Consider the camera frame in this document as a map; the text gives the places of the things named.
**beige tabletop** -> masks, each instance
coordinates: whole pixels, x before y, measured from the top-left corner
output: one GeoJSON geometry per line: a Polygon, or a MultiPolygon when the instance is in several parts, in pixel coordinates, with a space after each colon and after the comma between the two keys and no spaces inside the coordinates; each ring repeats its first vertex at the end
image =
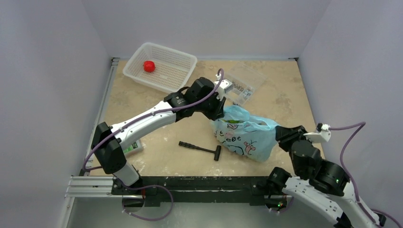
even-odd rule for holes
{"type": "MultiPolygon", "coordinates": [[[[251,114],[270,118],[282,126],[303,125],[315,129],[311,109],[295,61],[242,61],[268,78],[244,105],[251,114]]],[[[187,85],[197,78],[212,81],[219,68],[230,70],[237,61],[199,61],[187,85]]],[[[108,125],[130,119],[155,106],[167,93],[138,84],[123,75],[126,61],[120,61],[113,83],[105,121],[108,125]]],[[[141,139],[144,150],[128,157],[143,176],[268,176],[279,166],[294,173],[288,153],[275,146],[265,162],[239,156],[223,147],[219,161],[208,152],[178,146],[179,141],[215,149],[219,144],[208,120],[195,113],[177,123],[160,128],[141,139]]],[[[91,175],[105,175],[95,170],[91,175]]]]}

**red tomato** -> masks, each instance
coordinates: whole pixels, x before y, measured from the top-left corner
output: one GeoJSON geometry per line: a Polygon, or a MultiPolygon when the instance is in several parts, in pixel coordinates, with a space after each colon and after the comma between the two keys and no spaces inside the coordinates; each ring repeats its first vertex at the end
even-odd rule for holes
{"type": "Polygon", "coordinates": [[[153,61],[145,61],[143,67],[145,72],[151,73],[155,71],[155,64],[153,61]]]}

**white backdrop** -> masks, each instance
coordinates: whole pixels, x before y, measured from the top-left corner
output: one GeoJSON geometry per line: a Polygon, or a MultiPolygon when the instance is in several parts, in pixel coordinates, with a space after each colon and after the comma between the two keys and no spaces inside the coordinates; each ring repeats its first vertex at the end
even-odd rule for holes
{"type": "MultiPolygon", "coordinates": [[[[367,121],[345,154],[361,197],[403,223],[403,1],[333,0],[298,63],[314,118],[367,121]]],[[[323,145],[338,161],[353,131],[323,145]]],[[[386,227],[395,227],[389,220],[386,227]]]]}
{"type": "Polygon", "coordinates": [[[0,0],[0,227],[56,227],[109,66],[80,0],[0,0]]]}
{"type": "Polygon", "coordinates": [[[108,54],[147,41],[198,58],[298,57],[330,0],[83,0],[108,54]]]}

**hammer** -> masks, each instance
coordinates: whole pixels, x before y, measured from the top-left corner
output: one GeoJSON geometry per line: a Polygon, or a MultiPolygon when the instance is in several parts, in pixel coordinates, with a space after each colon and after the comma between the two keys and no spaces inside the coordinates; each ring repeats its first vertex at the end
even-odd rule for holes
{"type": "Polygon", "coordinates": [[[220,145],[217,146],[215,151],[204,149],[202,147],[198,147],[198,146],[192,145],[192,144],[187,143],[187,142],[182,142],[182,141],[179,141],[179,145],[183,146],[183,147],[186,147],[186,148],[189,148],[189,149],[196,149],[196,150],[200,150],[200,151],[206,151],[206,152],[214,153],[214,160],[215,161],[218,161],[218,159],[220,158],[220,154],[221,154],[221,146],[220,145]]]}

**plastic bag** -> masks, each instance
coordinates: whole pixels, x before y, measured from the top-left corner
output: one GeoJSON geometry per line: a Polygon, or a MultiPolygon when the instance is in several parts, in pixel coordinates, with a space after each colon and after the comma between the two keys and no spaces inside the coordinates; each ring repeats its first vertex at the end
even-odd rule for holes
{"type": "Polygon", "coordinates": [[[264,162],[276,145],[274,120],[250,115],[239,106],[224,107],[224,117],[213,121],[214,136],[230,151],[264,162]]]}

